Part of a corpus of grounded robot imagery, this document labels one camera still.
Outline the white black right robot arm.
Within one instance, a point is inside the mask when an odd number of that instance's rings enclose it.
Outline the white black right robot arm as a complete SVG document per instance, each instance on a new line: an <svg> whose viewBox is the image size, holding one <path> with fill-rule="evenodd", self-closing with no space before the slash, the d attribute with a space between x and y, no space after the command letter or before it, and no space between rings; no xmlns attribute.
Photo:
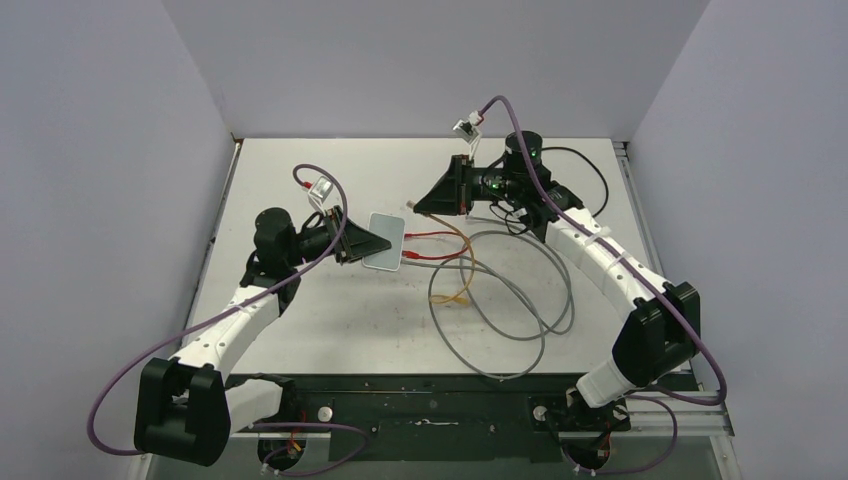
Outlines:
<svg viewBox="0 0 848 480"><path fill-rule="evenodd" d="M503 155L477 167L454 155L434 187L414 202L417 214L458 216L478 201L506 202L541 242L566 257L601 291L623 318L611 353L580 377L565 402L569 421L590 428L606 405L641 390L688 362L699 349L700 297L690 284L671 284L641 264L601 226L583 202L553 180L542 163L545 148L536 132L514 132Z"/></svg>

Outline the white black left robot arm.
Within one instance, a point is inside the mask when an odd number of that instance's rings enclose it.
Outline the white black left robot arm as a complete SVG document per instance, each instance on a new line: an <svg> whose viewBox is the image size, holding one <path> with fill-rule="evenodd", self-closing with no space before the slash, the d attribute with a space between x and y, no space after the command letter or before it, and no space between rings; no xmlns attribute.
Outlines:
<svg viewBox="0 0 848 480"><path fill-rule="evenodd" d="M284 394L285 379L253 374L229 384L233 368L293 302L306 263L328 256L353 263L398 244L345 220L340 206L318 217L318 225L298 229L282 208L258 214L255 249L222 319L169 359L152 358L142 369L134 425L138 450L210 466L232 434L260 420L276 431L295 423L298 403Z"/></svg>

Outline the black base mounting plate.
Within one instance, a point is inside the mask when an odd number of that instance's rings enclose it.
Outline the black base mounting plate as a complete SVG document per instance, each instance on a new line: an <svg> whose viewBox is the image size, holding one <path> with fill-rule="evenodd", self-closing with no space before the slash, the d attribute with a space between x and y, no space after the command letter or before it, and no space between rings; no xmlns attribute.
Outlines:
<svg viewBox="0 0 848 480"><path fill-rule="evenodd" d="M574 374L530 374L499 381L480 375L307 375L283 378L277 412L250 430L281 435L295 457L308 435L326 434L330 459L346 461L557 462L563 453L594 463L611 456L612 439L654 415L645 399L583 404Z"/></svg>

